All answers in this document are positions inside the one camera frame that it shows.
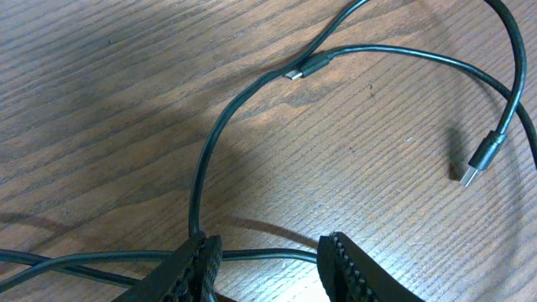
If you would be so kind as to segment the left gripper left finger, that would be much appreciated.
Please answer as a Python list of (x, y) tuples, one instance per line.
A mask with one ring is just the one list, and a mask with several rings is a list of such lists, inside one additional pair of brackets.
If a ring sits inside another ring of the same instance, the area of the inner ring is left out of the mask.
[(114, 302), (216, 301), (214, 283), (221, 262), (219, 236), (193, 237)]

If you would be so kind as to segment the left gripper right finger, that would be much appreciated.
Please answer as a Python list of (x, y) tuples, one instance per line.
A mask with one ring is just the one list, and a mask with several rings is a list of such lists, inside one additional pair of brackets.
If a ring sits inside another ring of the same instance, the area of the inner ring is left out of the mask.
[(320, 237), (316, 262), (331, 302), (422, 302), (342, 232)]

